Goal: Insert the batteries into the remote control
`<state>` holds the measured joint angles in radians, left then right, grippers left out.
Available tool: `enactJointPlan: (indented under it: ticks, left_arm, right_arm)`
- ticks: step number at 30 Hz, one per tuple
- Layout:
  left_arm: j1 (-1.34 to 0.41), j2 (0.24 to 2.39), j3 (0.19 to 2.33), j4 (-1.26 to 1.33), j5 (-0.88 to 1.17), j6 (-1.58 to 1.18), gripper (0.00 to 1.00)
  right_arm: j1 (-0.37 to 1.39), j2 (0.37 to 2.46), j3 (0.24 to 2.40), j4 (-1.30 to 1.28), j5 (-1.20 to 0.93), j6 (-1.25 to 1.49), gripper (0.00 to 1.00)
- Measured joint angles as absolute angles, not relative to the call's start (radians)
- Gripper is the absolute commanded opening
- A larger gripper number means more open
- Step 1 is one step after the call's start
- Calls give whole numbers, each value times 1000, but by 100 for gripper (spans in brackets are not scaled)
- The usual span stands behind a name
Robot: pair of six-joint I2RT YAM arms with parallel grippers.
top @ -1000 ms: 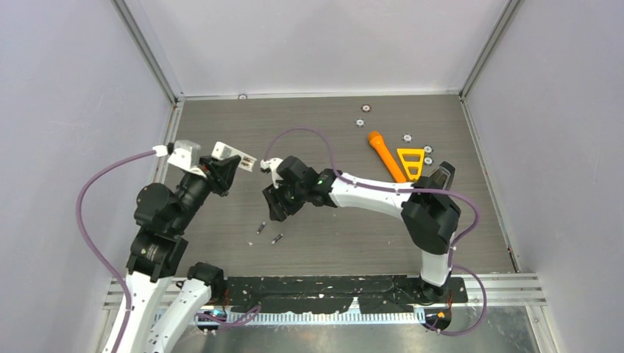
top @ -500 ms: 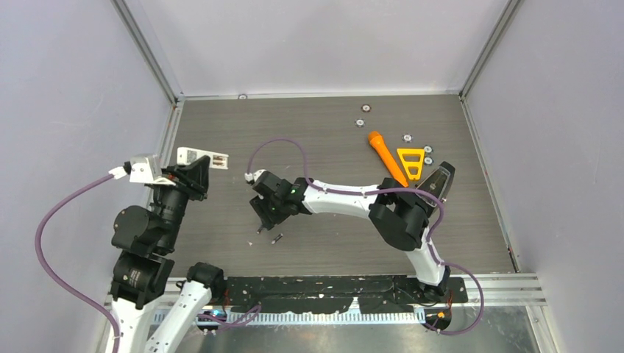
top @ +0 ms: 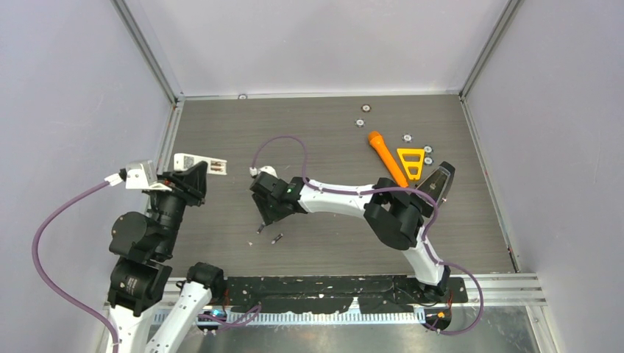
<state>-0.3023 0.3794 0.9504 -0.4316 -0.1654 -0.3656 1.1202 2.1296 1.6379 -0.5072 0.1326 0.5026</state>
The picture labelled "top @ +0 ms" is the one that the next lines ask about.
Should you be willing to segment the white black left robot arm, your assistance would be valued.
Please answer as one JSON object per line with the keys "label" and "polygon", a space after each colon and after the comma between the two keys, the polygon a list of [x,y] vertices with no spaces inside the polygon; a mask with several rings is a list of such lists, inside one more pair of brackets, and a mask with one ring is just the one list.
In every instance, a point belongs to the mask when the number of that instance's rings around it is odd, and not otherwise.
{"label": "white black left robot arm", "polygon": [[198,262],[188,269],[174,307],[154,336],[150,326],[172,272],[165,262],[174,245],[185,210],[205,203],[207,176],[213,162],[191,164],[157,174],[152,161],[129,163],[106,178],[124,183],[149,197],[146,213],[120,215],[111,229],[109,251],[118,256],[110,275],[107,300],[113,332],[108,352],[175,352],[204,306],[218,304],[227,285],[222,269]]}

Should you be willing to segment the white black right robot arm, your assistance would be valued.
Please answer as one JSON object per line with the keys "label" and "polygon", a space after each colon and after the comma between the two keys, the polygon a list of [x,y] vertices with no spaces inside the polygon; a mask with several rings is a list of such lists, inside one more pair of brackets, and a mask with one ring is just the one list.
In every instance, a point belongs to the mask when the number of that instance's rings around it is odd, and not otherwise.
{"label": "white black right robot arm", "polygon": [[450,269],[442,264],[426,236],[453,182],[449,168],[438,167],[414,189],[388,178],[374,185],[346,186],[303,177],[290,182],[269,169],[251,168],[252,199],[268,226],[297,213],[334,213],[361,218],[377,239],[402,252],[414,270],[422,296],[438,302],[449,293]]}

